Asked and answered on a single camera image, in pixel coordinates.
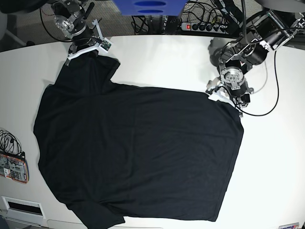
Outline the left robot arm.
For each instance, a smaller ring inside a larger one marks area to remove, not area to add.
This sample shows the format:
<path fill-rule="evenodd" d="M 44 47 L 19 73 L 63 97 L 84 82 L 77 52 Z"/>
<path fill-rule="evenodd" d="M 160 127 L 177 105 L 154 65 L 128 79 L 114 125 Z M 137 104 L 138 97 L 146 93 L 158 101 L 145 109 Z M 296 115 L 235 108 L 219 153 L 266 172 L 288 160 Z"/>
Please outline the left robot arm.
<path fill-rule="evenodd" d="M 262 64 L 270 51 L 276 52 L 305 31 L 305 2 L 303 0 L 259 0 L 262 10 L 251 17 L 242 6 L 241 35 L 210 56 L 219 72 L 219 83 L 212 88 L 227 91 L 238 110 L 247 107 L 254 89 L 248 86 L 246 74 L 255 65 Z"/>

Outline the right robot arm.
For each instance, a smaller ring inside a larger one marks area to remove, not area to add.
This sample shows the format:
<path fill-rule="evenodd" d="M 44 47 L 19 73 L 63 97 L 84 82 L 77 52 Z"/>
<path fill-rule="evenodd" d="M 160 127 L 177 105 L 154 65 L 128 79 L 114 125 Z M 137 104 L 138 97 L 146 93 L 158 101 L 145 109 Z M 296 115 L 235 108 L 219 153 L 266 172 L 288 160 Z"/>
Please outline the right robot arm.
<path fill-rule="evenodd" d="M 54 13 L 56 27 L 67 38 L 66 42 L 71 42 L 68 60 L 87 52 L 98 53 L 101 41 L 86 22 L 95 6 L 94 2 L 91 2 L 88 8 L 85 8 L 86 0 L 49 0 L 47 3 Z"/>

